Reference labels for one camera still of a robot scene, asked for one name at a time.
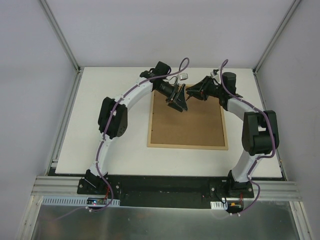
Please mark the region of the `wooden picture frame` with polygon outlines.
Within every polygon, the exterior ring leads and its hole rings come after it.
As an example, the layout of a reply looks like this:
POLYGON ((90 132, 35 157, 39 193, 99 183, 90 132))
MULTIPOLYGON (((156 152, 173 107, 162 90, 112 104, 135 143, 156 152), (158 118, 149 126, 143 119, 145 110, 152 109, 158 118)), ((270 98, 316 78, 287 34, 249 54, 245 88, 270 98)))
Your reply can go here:
POLYGON ((223 150, 229 149, 224 109, 219 100, 194 97, 188 111, 179 112, 165 103, 165 96, 151 95, 147 146, 149 148, 223 150))

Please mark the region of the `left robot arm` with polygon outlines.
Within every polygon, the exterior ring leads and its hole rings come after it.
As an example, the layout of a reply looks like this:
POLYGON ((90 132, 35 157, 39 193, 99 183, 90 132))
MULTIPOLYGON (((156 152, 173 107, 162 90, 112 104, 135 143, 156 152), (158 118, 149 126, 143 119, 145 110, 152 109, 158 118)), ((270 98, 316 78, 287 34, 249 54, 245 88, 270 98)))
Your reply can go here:
POLYGON ((125 93, 115 97, 106 97, 101 104, 98 126, 101 140, 92 166, 86 171, 83 180, 94 194, 99 195, 105 191, 106 176, 103 170, 111 143, 121 137, 128 127, 129 110, 144 96, 156 91, 165 96, 168 107, 184 112, 188 110, 185 99, 185 84, 182 72, 188 67, 190 59, 185 57, 177 72, 171 72, 171 67, 159 61, 157 65, 140 73, 136 83, 125 93))

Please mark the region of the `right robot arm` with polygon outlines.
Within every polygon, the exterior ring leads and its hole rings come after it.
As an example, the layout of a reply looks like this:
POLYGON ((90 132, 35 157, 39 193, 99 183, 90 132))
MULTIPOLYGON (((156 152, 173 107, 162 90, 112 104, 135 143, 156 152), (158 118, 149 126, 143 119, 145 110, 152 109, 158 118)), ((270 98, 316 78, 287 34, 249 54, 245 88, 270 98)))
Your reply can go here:
POLYGON ((243 152, 227 175, 225 192, 237 197, 252 187, 251 175, 259 162, 272 158, 279 146, 277 115, 273 110, 262 111, 236 93, 237 76, 224 72, 219 76, 206 76, 197 84, 187 87, 189 98, 206 101, 208 97, 218 99, 220 106, 242 120, 241 144, 243 152))

